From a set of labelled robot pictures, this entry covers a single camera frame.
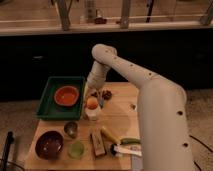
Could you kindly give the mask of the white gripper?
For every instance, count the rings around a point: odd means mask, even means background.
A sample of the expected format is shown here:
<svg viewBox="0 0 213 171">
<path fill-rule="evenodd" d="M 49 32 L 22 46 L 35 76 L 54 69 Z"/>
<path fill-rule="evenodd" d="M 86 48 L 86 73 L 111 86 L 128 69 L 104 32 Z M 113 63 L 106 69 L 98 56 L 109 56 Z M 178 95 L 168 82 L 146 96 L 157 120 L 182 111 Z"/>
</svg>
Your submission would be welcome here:
<svg viewBox="0 0 213 171">
<path fill-rule="evenodd" d="M 100 90 L 106 81 L 107 73 L 110 68 L 104 64 L 95 61 L 87 77 L 87 85 L 91 89 Z"/>
</svg>

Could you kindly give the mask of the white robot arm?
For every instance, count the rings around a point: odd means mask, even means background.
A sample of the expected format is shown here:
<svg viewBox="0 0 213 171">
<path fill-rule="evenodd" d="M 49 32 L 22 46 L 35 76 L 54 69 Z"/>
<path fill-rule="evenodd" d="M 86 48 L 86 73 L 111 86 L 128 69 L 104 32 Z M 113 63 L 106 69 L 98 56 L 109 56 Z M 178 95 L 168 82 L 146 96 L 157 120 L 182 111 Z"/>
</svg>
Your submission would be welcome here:
<svg viewBox="0 0 213 171">
<path fill-rule="evenodd" d="M 177 83 L 117 55 L 108 45 L 92 47 L 87 87 L 100 90 L 114 69 L 138 88 L 137 112 L 143 171 L 195 171 L 186 120 L 185 90 Z"/>
</svg>

